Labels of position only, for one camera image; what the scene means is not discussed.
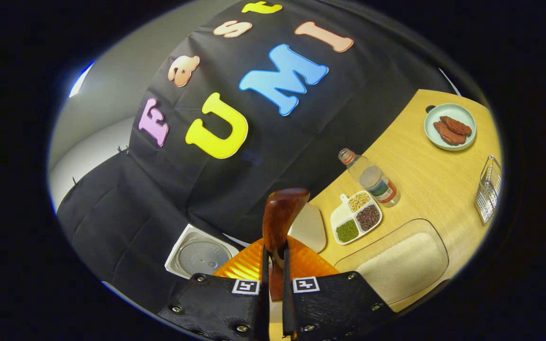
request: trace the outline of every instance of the wooden table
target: wooden table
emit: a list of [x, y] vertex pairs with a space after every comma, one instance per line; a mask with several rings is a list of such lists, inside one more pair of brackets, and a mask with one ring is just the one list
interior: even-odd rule
[[[477, 124], [475, 141], [463, 151], [444, 151], [425, 134], [425, 108], [444, 103], [463, 106]], [[338, 244], [332, 235], [330, 215], [341, 203], [340, 194], [350, 197], [363, 189], [347, 171], [343, 172], [310, 201], [321, 211], [328, 240], [320, 255], [334, 265], [409, 220], [429, 220], [448, 250], [448, 269], [429, 287], [390, 305], [394, 311], [406, 308], [439, 282], [457, 274], [488, 232], [489, 223], [482, 224], [474, 204], [479, 176], [488, 155], [494, 155], [502, 166], [498, 131], [486, 107], [449, 93], [417, 91], [395, 121], [364, 153], [397, 185], [401, 192], [399, 203], [393, 207], [381, 206], [383, 220], [374, 231], [347, 245]], [[272, 323], [270, 335], [271, 340], [281, 340], [282, 324]]]

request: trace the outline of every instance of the letter m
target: letter m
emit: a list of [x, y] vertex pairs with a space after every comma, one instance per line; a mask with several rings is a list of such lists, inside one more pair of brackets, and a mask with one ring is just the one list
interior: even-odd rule
[[269, 52], [269, 58], [279, 71], [253, 70], [248, 72], [239, 83], [241, 90], [252, 89], [269, 101], [277, 104], [279, 114], [286, 116], [296, 108], [299, 99], [286, 96], [281, 90], [306, 93], [307, 89], [297, 73], [305, 77], [309, 85], [315, 85], [328, 73], [328, 67], [318, 65], [290, 50], [288, 45], [277, 45]]

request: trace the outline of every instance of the sausage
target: sausage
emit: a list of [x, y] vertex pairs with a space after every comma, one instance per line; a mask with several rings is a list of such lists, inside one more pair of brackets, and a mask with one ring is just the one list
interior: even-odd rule
[[442, 121], [433, 123], [435, 129], [442, 136], [442, 140], [451, 145], [463, 144], [466, 141], [466, 136], [453, 133], [448, 129], [448, 126]]
[[448, 126], [448, 129], [450, 129], [451, 132], [459, 135], [470, 135], [471, 134], [471, 128], [468, 125], [465, 125], [462, 122], [459, 122], [451, 117], [442, 116], [439, 119], [442, 120], [442, 122], [446, 123]]

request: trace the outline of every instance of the plastic bottle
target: plastic bottle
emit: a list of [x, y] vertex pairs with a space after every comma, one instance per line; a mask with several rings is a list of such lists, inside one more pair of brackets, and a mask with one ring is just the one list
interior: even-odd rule
[[355, 154], [350, 149], [338, 153], [340, 162], [347, 166], [349, 174], [385, 207], [397, 204], [401, 194], [395, 184], [368, 158]]

